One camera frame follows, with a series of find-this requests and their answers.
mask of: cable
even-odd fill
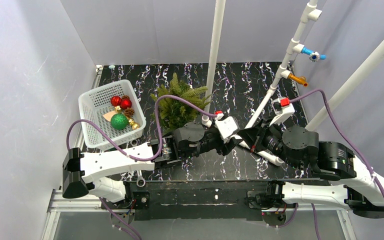
[[[126,221],[124,221],[119,215],[117,215],[117,213],[115,213],[113,210],[111,210],[111,208],[108,207],[108,205],[105,203],[105,201],[102,199],[102,197],[100,197],[99,200],[102,203],[102,205],[108,210],[108,212],[110,212],[121,223],[123,223],[126,227],[128,227],[130,230],[132,230],[134,232],[134,234],[136,234],[137,237],[135,237],[133,235],[133,233],[131,233],[129,230],[127,230],[125,228],[122,228],[122,227],[119,227],[119,226],[117,226],[117,227],[119,227],[122,231],[128,233],[133,239],[135,239],[135,240],[142,240],[142,237],[139,234],[139,232],[134,227],[130,226]]]
[[[166,98],[171,98],[171,99],[175,99],[175,100],[178,100],[190,107],[192,107],[193,109],[197,110],[198,112],[200,112],[201,114],[204,114],[204,115],[207,115],[211,118],[215,118],[217,117],[216,114],[211,114],[211,113],[208,113],[208,112],[205,112],[203,111],[202,109],[200,109],[199,107],[193,105],[192,103],[178,97],[178,96],[174,96],[174,95],[163,95],[161,97],[159,97],[156,102],[155,102],[155,110],[154,110],[154,114],[155,114],[155,121],[156,121],[156,129],[158,131],[158,141],[159,141],[159,144],[158,144],[158,151],[156,152],[156,154],[152,157],[149,157],[149,158],[139,158],[139,157],[136,157],[136,156],[129,156],[129,158],[133,159],[133,160],[136,160],[136,161],[140,161],[140,162],[147,162],[147,161],[151,161],[155,158],[157,158],[160,154],[161,154],[161,150],[163,148],[163,134],[161,133],[161,127],[160,127],[160,119],[159,119],[159,115],[158,115],[158,105],[160,103],[160,101],[162,99],[166,99]],[[111,145],[114,146],[114,148],[116,148],[118,151],[120,151],[122,154],[124,154],[125,156],[127,156],[127,153],[125,151],[123,151],[123,149],[121,149],[115,142],[113,142],[111,140],[111,138],[109,138],[105,133],[104,131],[102,131],[95,123],[93,123],[92,121],[90,120],[87,120],[87,119],[79,119],[79,120],[76,120],[74,121],[71,126],[68,128],[68,132],[67,132],[67,137],[66,137],[66,140],[65,140],[65,143],[66,143],[66,146],[67,146],[67,150],[70,150],[70,134],[74,128],[74,126],[80,122],[84,122],[84,123],[88,123],[90,124],[92,127],[94,127]],[[133,235],[133,233],[131,233],[130,231],[128,231],[127,229],[125,228],[122,228],[120,226],[119,229],[121,229],[122,231],[128,233],[133,239],[135,240],[142,240],[142,237],[141,235],[139,234],[139,232],[133,228],[132,226],[130,226],[129,224],[127,224],[123,219],[121,219],[114,211],[112,211],[108,205],[105,203],[105,201],[100,197],[99,198],[100,201],[102,202],[102,205],[108,210],[108,212],[110,212],[114,217],[116,217],[118,220],[120,220],[120,222],[122,222],[124,225],[126,225],[129,229],[131,229],[136,235],[137,237],[135,237]]]
[[[317,225],[317,213],[316,213],[316,207],[314,204],[311,204],[312,207],[312,214],[314,215],[314,227],[315,227],[315,234],[317,235],[317,240],[321,240],[320,234],[319,234],[319,226]]]
[[[328,103],[328,100],[326,98],[326,95],[325,95],[325,92],[321,89],[314,89],[314,90],[311,90],[309,92],[307,92],[306,94],[302,95],[302,96],[299,96],[297,98],[294,98],[292,99],[290,102],[291,103],[295,103],[295,102],[298,102],[299,100],[303,99],[303,98],[306,98],[308,97],[309,95],[315,93],[315,92],[320,92],[321,93],[321,96],[323,97],[323,101],[324,101],[324,105],[326,106],[326,111],[327,111],[327,114],[329,115],[330,117],[330,120],[332,121],[333,125],[335,126],[336,130],[338,131],[338,133],[342,136],[342,138],[351,146],[352,149],[354,149],[354,151],[360,156],[361,160],[363,161],[363,163],[366,165],[367,167],[367,170],[369,171],[370,175],[374,176],[374,181],[376,182],[376,185],[379,187],[379,190],[380,190],[380,193],[382,194],[382,197],[384,199],[384,188],[382,187],[382,184],[381,182],[379,181],[379,179],[374,175],[375,171],[373,171],[373,168],[372,166],[370,166],[369,162],[366,160],[366,158],[364,157],[364,155],[362,154],[362,152],[357,148],[357,146],[355,146],[350,139],[348,139],[347,136],[345,136],[345,134],[342,132],[341,128],[339,127],[338,123],[336,122],[335,118],[334,118],[334,115],[332,114],[331,112],[331,108],[329,107],[329,103]]]
[[[292,220],[294,220],[295,214],[297,213],[297,209],[298,209],[298,203],[295,203],[295,209],[293,210],[292,216],[289,218],[289,220],[285,224],[283,224],[283,225],[272,226],[272,227],[273,228],[283,228],[283,227],[288,226],[292,222]]]
[[[280,213],[283,214],[285,211],[286,211],[286,203],[285,203],[285,207],[283,208],[283,211],[281,211]]]
[[[136,199],[133,200],[133,204],[131,205],[131,208],[125,213],[126,215],[129,215],[129,213],[132,211],[132,209],[135,207]]]
[[[279,213],[278,211],[279,211],[279,209],[280,209],[281,207],[278,207],[277,209],[276,209],[276,211],[272,211],[272,213]]]
[[[186,101],[185,99],[182,99],[178,96],[174,96],[174,95],[163,95],[163,96],[160,96],[156,102],[155,102],[155,110],[154,110],[154,114],[155,114],[155,121],[156,121],[156,130],[158,131],[158,151],[155,153],[154,156],[152,157],[149,157],[149,158],[140,158],[140,157],[136,157],[136,156],[129,156],[129,158],[133,159],[133,160],[136,160],[136,161],[139,161],[139,162],[147,162],[147,161],[151,161],[151,160],[154,160],[155,158],[157,158],[160,154],[161,154],[161,150],[163,148],[163,134],[161,133],[161,127],[160,127],[160,119],[159,119],[159,116],[158,116],[158,104],[160,103],[160,101],[162,99],[166,99],[166,98],[171,98],[171,99],[175,99],[175,100],[178,100],[188,106],[190,106],[191,108],[197,110],[198,112],[200,112],[201,114],[204,114],[204,115],[207,115],[208,117],[211,117],[211,118],[215,118],[217,117],[216,114],[211,114],[211,113],[208,113],[208,112],[205,112],[204,110],[200,109],[199,107],[193,105],[192,103]],[[127,153],[125,151],[123,151],[123,149],[121,149],[115,142],[113,142],[111,140],[111,138],[109,138],[105,133],[104,131],[102,131],[95,123],[93,123],[92,121],[90,120],[87,120],[87,119],[79,119],[79,120],[76,120],[74,121],[71,126],[69,127],[68,129],[68,132],[67,132],[67,138],[66,138],[66,145],[67,145],[67,149],[70,150],[70,133],[71,131],[73,130],[73,127],[80,123],[80,122],[84,122],[84,123],[88,123],[90,125],[92,125],[92,127],[94,127],[111,145],[114,146],[114,148],[116,148],[118,151],[120,151],[122,154],[126,155],[127,156]]]

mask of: black tabletop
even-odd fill
[[[237,119],[239,127],[247,124],[254,109],[265,96],[272,83],[279,62],[244,62],[218,63],[214,77],[213,97],[210,112],[221,110]],[[167,84],[176,72],[179,80],[195,87],[205,86],[208,64],[158,64],[158,65],[116,65],[115,68],[104,66],[99,86],[119,81],[129,80],[134,88],[140,106],[146,117],[146,128],[139,144],[157,138],[156,124],[151,117],[154,102],[150,94],[156,87]],[[287,79],[282,79],[272,99],[298,96],[295,85]],[[270,114],[270,104],[264,109],[264,114]],[[307,120],[300,102],[293,104],[295,114],[283,124],[282,128],[299,125],[305,127]],[[98,149],[88,149],[88,152],[98,152]],[[155,170],[144,171],[146,180],[258,180],[258,179],[297,179],[308,178],[309,171],[295,171],[283,164],[275,166],[259,155],[237,146],[229,155],[218,155],[215,150],[185,160],[181,165]],[[128,172],[112,178],[135,180],[136,173]]]

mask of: artificial pine plant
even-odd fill
[[[210,96],[201,97],[201,95],[207,91],[206,86],[191,88],[186,82],[179,81],[176,73],[173,73],[173,78],[170,81],[168,89],[164,85],[160,85],[156,91],[156,95],[151,94],[154,102],[163,95],[175,95],[194,104],[200,109],[204,109],[204,107],[210,103],[206,101]],[[159,122],[164,128],[164,132],[170,132],[194,121],[198,116],[198,111],[178,100],[164,98],[159,101],[158,114]]]

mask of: white pole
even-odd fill
[[[384,60],[384,40],[367,57],[367,59],[355,70],[348,80],[328,101],[331,110],[334,110],[365,78]],[[308,131],[314,131],[328,116],[326,107],[320,109],[315,117],[305,127]]]
[[[222,33],[223,16],[225,14],[225,5],[226,0],[215,1],[214,21],[212,23],[211,48],[209,50],[208,72],[206,78],[206,87],[208,89],[205,93],[205,96],[210,96],[209,101],[211,101],[211,95],[213,94],[214,76],[216,74],[217,54],[219,53],[219,43],[220,35]],[[210,104],[205,106],[204,111],[207,113],[210,111]],[[208,122],[208,116],[202,116],[203,123],[204,119],[206,120],[206,122]]]
[[[270,88],[268,89],[264,98],[262,99],[260,105],[255,110],[254,114],[252,115],[251,119],[249,120],[248,124],[246,124],[246,126],[245,126],[246,129],[250,128],[254,125],[254,123],[259,118],[261,112],[263,111],[264,107],[267,105],[270,98],[276,92],[279,81],[282,78],[281,74],[283,71],[287,70],[288,63],[291,60],[292,55],[294,54],[293,48],[300,43],[300,38],[304,32],[304,29],[306,28],[306,24],[308,23],[309,20],[317,21],[317,19],[320,17],[320,14],[322,13],[322,11],[316,9],[317,1],[318,0],[310,0],[307,3],[304,11],[302,12],[299,25],[296,28],[296,31],[295,31],[295,34],[293,35],[293,38],[289,42],[289,45],[286,49],[285,57],[283,58],[281,65],[279,66],[279,68],[276,71],[276,75],[274,77],[274,80],[273,80],[272,84],[270,85]]]

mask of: gold bell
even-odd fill
[[[126,116],[127,120],[128,120],[128,124],[131,126],[131,129],[132,130],[136,130],[138,128],[140,128],[141,126],[135,122],[133,119],[131,119],[130,117]]]
[[[123,109],[120,106],[115,106],[115,111],[121,114],[123,112]]]

